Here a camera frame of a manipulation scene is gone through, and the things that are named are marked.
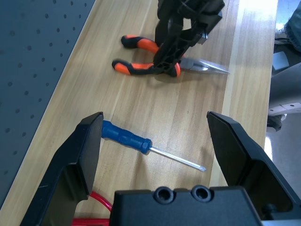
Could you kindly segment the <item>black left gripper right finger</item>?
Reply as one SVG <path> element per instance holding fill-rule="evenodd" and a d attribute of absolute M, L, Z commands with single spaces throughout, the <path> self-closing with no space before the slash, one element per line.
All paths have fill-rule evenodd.
<path fill-rule="evenodd" d="M 301 200 L 263 148 L 232 118 L 212 111 L 206 117 L 227 184 L 244 188 L 262 223 L 299 226 Z"/>

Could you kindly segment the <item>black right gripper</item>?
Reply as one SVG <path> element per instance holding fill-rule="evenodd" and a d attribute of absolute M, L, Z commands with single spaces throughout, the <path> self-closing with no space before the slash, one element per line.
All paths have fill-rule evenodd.
<path fill-rule="evenodd" d="M 153 59 L 155 74 L 179 76 L 179 61 L 189 47 L 203 44 L 222 19 L 222 0 L 159 0 Z"/>

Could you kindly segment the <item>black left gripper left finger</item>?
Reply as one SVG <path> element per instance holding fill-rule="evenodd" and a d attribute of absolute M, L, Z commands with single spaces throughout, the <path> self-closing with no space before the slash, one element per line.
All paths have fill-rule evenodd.
<path fill-rule="evenodd" d="M 23 226 L 70 226 L 79 202 L 92 192 L 103 113 L 84 119 L 55 152 L 21 222 Z"/>

